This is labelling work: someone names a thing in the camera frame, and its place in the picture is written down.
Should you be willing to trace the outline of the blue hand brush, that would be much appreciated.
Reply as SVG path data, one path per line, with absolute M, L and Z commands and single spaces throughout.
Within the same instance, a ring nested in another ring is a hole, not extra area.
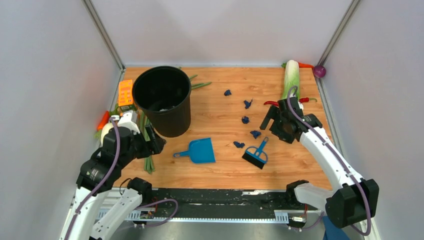
M 249 146 L 244 151 L 242 159 L 262 170 L 265 164 L 268 162 L 268 155 L 264 151 L 264 148 L 268 141 L 269 138 L 265 137 L 258 147 Z

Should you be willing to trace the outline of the blue dustpan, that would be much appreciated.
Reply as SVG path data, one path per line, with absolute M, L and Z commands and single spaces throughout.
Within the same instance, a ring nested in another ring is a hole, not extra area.
M 174 158 L 189 157 L 194 164 L 210 164 L 215 163 L 215 154 L 210 137 L 192 140 L 188 144 L 188 149 L 173 154 Z

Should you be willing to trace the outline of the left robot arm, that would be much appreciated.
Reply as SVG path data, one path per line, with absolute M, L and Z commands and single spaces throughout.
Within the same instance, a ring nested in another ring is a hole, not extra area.
M 152 184 L 135 177 L 111 209 L 96 219 L 122 170 L 132 160 L 159 154 L 164 148 L 166 141 L 150 124 L 145 127 L 149 140 L 145 139 L 138 119 L 134 110 L 124 112 L 118 121 L 111 119 L 112 128 L 102 137 L 101 147 L 81 165 L 71 216 L 60 234 L 61 240 L 108 240 L 133 210 L 152 203 Z

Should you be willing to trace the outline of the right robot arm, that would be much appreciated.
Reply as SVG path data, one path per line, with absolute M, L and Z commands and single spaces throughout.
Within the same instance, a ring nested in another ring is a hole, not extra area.
M 335 148 L 321 121 L 304 114 L 298 99 L 290 97 L 270 103 L 260 129 L 268 128 L 279 140 L 298 141 L 318 162 L 331 190 L 297 180 L 286 186 L 286 205 L 299 209 L 303 204 L 324 214 L 339 229 L 359 222 L 371 223 L 376 214 L 380 188 L 374 179 L 365 179 Z

